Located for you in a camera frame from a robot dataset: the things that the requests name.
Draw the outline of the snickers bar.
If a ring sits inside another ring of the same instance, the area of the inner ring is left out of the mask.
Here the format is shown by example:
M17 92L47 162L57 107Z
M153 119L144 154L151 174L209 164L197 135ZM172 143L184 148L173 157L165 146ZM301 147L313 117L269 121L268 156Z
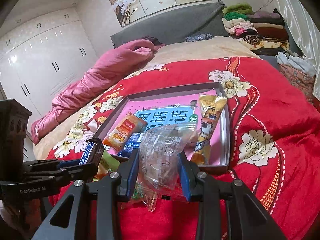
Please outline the snickers bar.
M85 149L80 158L79 166L83 168L88 166L98 167L104 150L103 143L99 138L93 137L86 140Z

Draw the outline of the green yellow snack packet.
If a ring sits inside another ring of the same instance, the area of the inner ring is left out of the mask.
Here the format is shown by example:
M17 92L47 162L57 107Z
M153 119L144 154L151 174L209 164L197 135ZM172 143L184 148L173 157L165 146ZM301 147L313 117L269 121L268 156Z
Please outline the green yellow snack packet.
M119 165L120 162L112 155L110 155L106 150L104 150L104 153L98 165L98 172L94 176L93 181L99 181L106 175L115 172L118 169Z

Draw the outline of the clear pastry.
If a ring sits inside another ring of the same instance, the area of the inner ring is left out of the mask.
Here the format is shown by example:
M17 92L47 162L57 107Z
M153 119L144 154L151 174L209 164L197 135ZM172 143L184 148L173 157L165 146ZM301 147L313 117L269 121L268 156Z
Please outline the clear pastry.
M178 155L183 152L196 123L183 122L152 128L140 143L139 177L156 191L174 189L178 176Z

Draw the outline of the blue wafer packet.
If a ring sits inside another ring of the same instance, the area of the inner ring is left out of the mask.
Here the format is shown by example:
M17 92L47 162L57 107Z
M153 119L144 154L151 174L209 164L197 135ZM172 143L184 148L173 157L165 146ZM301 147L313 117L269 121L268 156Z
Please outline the blue wafer packet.
M144 132L133 133L131 137L125 142L122 150L119 151L118 156L129 158L133 150L138 149L142 142Z

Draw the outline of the orange rice cake packet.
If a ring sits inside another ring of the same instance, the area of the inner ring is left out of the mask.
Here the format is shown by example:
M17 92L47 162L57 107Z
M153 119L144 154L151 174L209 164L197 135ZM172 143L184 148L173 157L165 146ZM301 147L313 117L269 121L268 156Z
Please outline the orange rice cake packet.
M139 133L147 122L129 112L117 123L117 126L103 139L103 144L117 152L123 149L133 133Z

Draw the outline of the yellow cow snack packet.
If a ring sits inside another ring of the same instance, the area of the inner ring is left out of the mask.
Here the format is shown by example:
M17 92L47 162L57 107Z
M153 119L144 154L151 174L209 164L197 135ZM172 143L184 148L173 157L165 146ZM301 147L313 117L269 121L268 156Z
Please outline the yellow cow snack packet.
M210 140L227 103L225 96L201 94L199 97L201 127L191 161L197 165L208 165L210 160Z

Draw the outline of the green label rice cracker pack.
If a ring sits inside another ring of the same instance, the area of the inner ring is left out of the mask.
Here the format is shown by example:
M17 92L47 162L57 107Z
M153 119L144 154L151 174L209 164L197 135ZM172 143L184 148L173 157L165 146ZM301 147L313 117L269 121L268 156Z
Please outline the green label rice cracker pack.
M146 182L141 178L137 178L133 195L127 203L121 204L121 209L129 209L135 204L143 203L149 212L154 212L156 209L158 194L150 189Z

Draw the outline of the round green label cake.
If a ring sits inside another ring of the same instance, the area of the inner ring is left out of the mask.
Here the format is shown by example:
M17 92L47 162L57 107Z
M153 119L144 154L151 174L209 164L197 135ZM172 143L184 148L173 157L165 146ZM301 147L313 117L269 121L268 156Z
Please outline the round green label cake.
M197 131L195 131L191 135L191 137L189 138L189 141L187 142L186 147L187 148L192 148L192 147L194 148L198 142L198 138L199 138L199 135L198 135Z

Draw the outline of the red floral blanket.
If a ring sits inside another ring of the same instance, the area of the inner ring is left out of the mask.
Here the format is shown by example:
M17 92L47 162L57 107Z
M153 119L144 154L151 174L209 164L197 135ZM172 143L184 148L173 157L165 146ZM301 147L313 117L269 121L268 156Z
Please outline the red floral blanket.
M158 64L136 71L89 105L48 158L81 157L125 96L220 83L231 122L231 162L220 180L242 180L288 239L319 239L319 112L268 62L224 57Z

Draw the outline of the white wardrobe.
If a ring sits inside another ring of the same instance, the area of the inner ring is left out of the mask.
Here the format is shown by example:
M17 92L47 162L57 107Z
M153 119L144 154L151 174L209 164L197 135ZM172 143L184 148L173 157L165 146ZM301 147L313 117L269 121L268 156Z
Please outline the white wardrobe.
M5 96L42 118L53 98L79 80L97 60L74 8L34 18L1 37Z

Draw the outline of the pink quilt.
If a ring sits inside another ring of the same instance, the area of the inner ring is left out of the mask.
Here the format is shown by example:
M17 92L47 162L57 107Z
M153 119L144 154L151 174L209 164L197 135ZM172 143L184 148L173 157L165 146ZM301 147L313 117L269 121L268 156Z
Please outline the pink quilt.
M156 51L151 41L134 40L105 52L80 80L53 98L50 111L31 126L32 142L38 144L61 122L151 60Z

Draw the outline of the pink Chinese workbook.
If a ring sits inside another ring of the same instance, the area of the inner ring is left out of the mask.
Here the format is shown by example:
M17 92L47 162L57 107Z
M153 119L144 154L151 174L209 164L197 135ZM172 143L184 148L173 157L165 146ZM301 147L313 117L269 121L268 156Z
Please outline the pink Chinese workbook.
M129 112L148 123L145 129L146 131L162 125L197 122L196 129L199 133L201 128L201 112L199 103L195 101L199 99L201 93L202 92L152 100L142 100L142 98L139 98L137 101L127 100L123 109L117 111L119 116L113 122L112 127L107 130L104 137L109 135ZM210 139L210 145L211 154L209 165L219 166L221 150L223 148L220 142L220 121L217 123Z

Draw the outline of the floral basket with clothes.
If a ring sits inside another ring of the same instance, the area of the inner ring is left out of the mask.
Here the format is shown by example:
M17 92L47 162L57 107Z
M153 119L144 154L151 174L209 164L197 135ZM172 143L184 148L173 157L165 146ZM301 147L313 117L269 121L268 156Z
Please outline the floral basket with clothes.
M316 70L304 57L290 50L279 52L276 55L279 71L286 79L298 88L312 105L315 103L313 87L316 78Z

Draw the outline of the beige bed sheet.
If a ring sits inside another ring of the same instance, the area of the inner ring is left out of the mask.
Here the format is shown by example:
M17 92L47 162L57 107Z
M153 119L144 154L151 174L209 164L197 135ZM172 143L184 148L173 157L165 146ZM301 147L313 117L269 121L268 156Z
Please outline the beige bed sheet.
M175 43L159 47L151 60L141 67L138 67L124 78L128 79L146 71L160 70L167 63L187 60L219 59L231 56L259 57L239 41L234 40L231 37L217 36L206 41ZM115 88L116 84L104 92L109 92ZM102 96L103 93L57 125L51 132L42 138L38 144L34 144L33 153L35 158L37 160L46 159L49 151L56 143L64 138L76 120L87 120L89 116L89 106L94 104Z

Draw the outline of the blue patterned cloth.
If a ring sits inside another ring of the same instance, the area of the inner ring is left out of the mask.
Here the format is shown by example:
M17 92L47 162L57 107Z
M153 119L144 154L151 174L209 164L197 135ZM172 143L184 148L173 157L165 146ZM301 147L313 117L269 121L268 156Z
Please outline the blue patterned cloth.
M183 39L183 42L196 42L196 41L205 41L213 38L213 35L210 33L187 36Z

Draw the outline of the stack of folded clothes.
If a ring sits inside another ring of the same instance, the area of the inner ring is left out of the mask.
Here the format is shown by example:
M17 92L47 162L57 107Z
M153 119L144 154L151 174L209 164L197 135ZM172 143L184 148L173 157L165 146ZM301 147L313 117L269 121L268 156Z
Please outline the stack of folded clothes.
M276 56L290 48L285 21L277 10L258 10L248 3L224 7L225 31L242 45L258 55Z

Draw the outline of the white satin curtain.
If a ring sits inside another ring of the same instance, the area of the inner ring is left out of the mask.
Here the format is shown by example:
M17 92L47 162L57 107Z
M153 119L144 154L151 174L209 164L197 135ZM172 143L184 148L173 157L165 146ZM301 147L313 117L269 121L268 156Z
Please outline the white satin curtain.
M315 68L313 95L319 99L319 30L299 0L276 0L276 4L296 45Z

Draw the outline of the grey headboard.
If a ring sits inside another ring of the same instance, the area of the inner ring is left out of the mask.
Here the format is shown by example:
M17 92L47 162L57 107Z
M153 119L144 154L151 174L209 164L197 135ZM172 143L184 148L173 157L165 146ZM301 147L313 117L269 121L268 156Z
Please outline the grey headboard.
M135 23L111 36L114 48L122 44L151 36L169 45L183 42L188 36L210 33L213 36L229 34L222 22L223 1L190 5L160 13Z

